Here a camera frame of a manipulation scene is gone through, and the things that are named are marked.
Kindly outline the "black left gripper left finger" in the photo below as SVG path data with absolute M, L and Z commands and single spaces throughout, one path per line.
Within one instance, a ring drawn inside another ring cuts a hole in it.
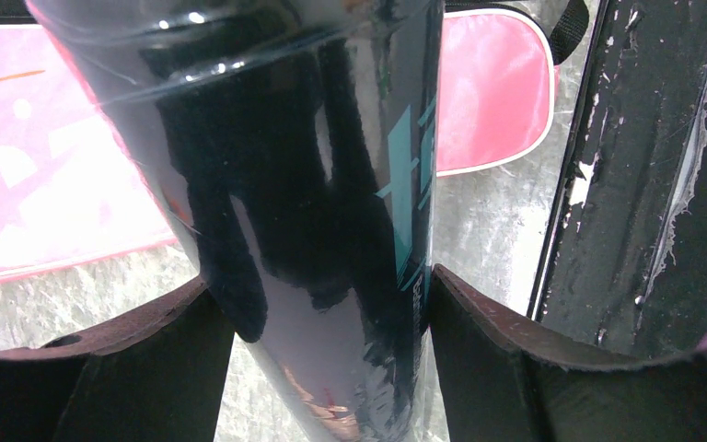
M 0 351 L 0 441 L 211 441 L 234 331 L 203 282 Z

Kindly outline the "black shuttlecock tube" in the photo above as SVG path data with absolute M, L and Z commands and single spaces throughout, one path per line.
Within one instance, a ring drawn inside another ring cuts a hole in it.
M 439 1 L 30 1 L 314 441 L 423 417 Z

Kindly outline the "pink racket bag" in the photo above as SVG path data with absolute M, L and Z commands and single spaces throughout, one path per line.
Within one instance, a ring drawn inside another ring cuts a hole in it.
M 559 69 L 502 6 L 446 15 L 436 168 L 520 158 L 551 127 Z M 174 241 L 138 173 L 36 25 L 0 25 L 0 283 Z

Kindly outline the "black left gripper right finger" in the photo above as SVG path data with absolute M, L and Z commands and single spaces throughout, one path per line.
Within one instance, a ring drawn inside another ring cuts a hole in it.
M 640 360 L 579 343 L 442 265 L 429 316 L 454 441 L 707 441 L 707 350 Z

